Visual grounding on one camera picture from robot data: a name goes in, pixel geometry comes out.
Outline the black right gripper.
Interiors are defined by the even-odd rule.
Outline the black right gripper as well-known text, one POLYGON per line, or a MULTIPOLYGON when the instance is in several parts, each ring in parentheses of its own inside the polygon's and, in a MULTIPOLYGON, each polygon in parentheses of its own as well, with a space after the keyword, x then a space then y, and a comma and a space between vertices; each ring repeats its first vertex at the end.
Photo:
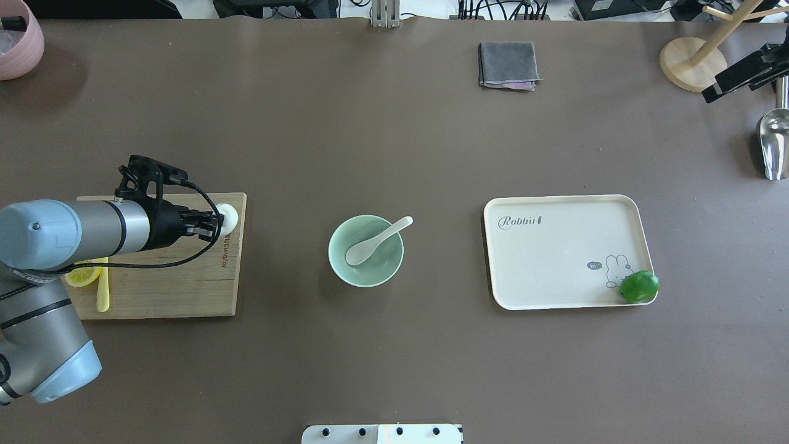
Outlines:
POLYGON ((788 43, 766 43, 760 50, 714 76, 712 85, 702 90, 706 103, 713 103, 744 86, 755 91, 787 75, 788 43))

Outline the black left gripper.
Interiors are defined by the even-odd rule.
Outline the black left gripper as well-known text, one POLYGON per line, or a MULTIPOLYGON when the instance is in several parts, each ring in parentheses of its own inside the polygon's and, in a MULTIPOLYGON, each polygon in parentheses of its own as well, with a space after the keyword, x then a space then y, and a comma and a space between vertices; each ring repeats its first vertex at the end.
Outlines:
POLYGON ((147 199, 149 236, 147 250, 169 247, 184 236, 197 236, 203 241, 221 235, 223 215, 212 211, 189 210, 168 200, 147 199))

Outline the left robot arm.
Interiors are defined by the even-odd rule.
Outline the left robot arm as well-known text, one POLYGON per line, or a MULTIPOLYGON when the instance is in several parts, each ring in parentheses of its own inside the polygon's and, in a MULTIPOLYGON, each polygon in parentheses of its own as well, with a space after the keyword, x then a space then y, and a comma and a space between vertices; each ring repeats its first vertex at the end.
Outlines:
POLYGON ((235 210, 167 200, 31 200, 2 210, 2 406, 47 403, 93 381, 102 365, 62 276, 79 261, 208 242, 234 230, 235 210))

